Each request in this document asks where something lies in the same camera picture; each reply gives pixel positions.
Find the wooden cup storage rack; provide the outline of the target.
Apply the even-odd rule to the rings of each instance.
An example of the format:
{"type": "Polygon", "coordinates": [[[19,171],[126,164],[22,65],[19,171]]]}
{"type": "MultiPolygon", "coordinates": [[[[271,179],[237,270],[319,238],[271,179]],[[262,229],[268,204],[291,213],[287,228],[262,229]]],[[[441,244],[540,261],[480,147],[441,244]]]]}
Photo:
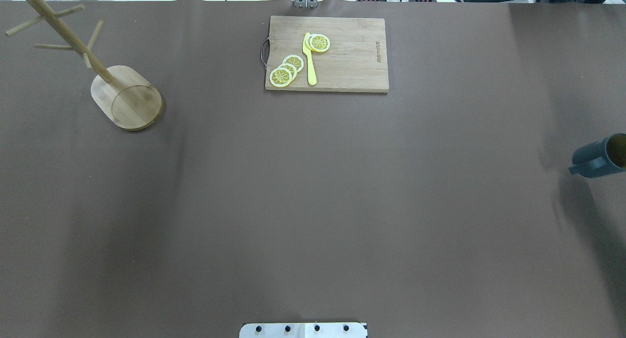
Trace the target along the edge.
{"type": "Polygon", "coordinates": [[[86,44],[63,21],[63,17],[85,10],[83,4],[56,12],[45,0],[25,1],[38,16],[7,30],[5,32],[7,37],[45,21],[66,44],[34,44],[34,47],[76,52],[87,69],[96,73],[91,84],[91,96],[109,120],[126,131],[145,129],[157,120],[164,107],[161,93],[145,77],[128,66],[117,65],[106,68],[93,52],[92,49],[104,25],[103,20],[98,21],[86,44]]]}

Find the dark teal mug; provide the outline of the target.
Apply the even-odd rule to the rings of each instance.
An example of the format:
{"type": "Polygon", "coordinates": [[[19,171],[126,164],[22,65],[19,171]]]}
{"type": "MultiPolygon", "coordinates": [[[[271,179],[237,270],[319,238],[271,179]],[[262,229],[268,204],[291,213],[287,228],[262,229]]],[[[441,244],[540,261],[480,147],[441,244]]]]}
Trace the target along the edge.
{"type": "Polygon", "coordinates": [[[626,135],[608,136],[578,148],[572,155],[571,175],[598,178],[626,170],[626,135]]]}

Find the wooden cutting board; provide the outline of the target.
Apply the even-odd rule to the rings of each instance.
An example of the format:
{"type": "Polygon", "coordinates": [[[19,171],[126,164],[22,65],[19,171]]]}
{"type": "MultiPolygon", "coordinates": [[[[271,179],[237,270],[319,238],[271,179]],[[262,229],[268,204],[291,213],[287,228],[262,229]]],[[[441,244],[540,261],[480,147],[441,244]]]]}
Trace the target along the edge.
{"type": "Polygon", "coordinates": [[[265,87],[268,90],[277,89],[269,83],[269,73],[282,64],[286,56],[299,55],[304,60],[304,68],[282,90],[389,92],[384,19],[272,16],[268,44],[268,69],[265,78],[265,87]],[[310,86],[307,82],[306,56],[302,53],[306,32],[322,33],[331,41],[327,52],[312,52],[317,77],[315,86],[310,86]]]}

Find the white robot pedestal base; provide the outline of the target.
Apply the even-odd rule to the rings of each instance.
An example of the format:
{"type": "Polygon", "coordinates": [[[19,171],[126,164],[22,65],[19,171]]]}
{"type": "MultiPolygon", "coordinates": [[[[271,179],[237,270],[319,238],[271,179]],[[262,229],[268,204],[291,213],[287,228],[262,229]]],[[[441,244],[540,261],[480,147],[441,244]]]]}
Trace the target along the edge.
{"type": "Polygon", "coordinates": [[[242,325],[240,338],[368,338],[366,323],[292,322],[242,325]]]}

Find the yellow plastic knife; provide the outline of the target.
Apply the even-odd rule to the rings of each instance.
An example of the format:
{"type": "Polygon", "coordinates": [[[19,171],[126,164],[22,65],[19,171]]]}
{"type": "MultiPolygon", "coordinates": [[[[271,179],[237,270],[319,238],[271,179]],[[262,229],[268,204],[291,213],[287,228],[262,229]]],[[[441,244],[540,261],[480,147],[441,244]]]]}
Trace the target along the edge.
{"type": "Polygon", "coordinates": [[[308,46],[308,39],[311,33],[306,32],[302,42],[302,53],[304,53],[306,57],[306,66],[307,66],[307,82],[310,86],[315,86],[317,84],[317,77],[315,68],[313,65],[313,55],[312,51],[308,46]]]}

